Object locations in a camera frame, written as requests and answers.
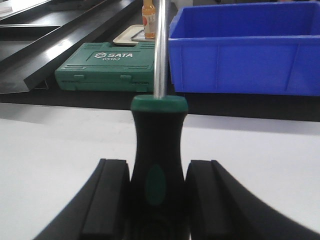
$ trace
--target screwdriver shaft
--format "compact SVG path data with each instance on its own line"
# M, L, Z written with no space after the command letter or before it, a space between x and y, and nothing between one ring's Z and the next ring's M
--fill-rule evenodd
M168 16L170 0L159 0L158 22L154 48L154 91L155 99L166 96L168 78Z

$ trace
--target white table surface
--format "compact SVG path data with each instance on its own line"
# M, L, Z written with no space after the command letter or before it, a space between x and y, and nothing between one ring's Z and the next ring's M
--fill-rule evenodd
M8 0L0 2L1 7L12 7L12 11L0 13L0 18L21 12L25 9L31 8L35 5L48 2L48 0Z
M0 103L0 239L33 239L83 186L100 158L132 171L130 111ZM320 233L320 123L188 115L190 160L218 160L287 217Z

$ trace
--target screwdriver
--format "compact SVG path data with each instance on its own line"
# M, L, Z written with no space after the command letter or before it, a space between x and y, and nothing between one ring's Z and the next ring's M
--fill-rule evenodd
M166 95L168 13L160 0L154 49L154 93L131 104L136 156L130 182L130 240L186 240L185 181L180 140L188 112L184 97Z

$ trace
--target blue plastic bin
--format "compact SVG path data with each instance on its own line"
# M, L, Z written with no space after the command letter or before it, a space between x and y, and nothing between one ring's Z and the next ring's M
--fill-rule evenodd
M320 96L320 4L182 8L169 59L176 92Z

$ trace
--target green plastic case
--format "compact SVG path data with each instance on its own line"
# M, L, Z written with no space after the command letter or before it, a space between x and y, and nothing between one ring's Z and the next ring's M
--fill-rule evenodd
M56 71L62 90L152 92L155 43L111 46L84 43Z

